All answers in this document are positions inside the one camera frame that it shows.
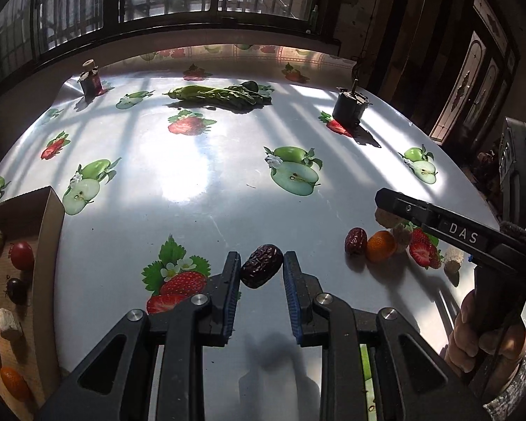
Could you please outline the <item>person right hand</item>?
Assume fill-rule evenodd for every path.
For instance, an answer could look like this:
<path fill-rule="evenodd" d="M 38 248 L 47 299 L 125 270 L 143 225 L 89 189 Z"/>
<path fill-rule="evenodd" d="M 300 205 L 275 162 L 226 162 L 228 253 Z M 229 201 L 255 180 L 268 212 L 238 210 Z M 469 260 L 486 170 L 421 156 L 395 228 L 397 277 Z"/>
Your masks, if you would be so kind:
<path fill-rule="evenodd" d="M 499 334 L 485 333 L 478 336 L 472 328 L 473 316 L 476 311 L 475 293 L 470 291 L 462 302 L 461 310 L 454 324 L 454 330 L 449 336 L 445 361 L 455 374 L 470 373 L 479 351 L 493 354 L 499 341 Z M 510 326 L 501 342 L 498 352 L 499 362 L 491 376 L 495 381 L 503 381 L 505 385 L 518 370 L 526 355 L 526 327 L 520 321 Z"/>

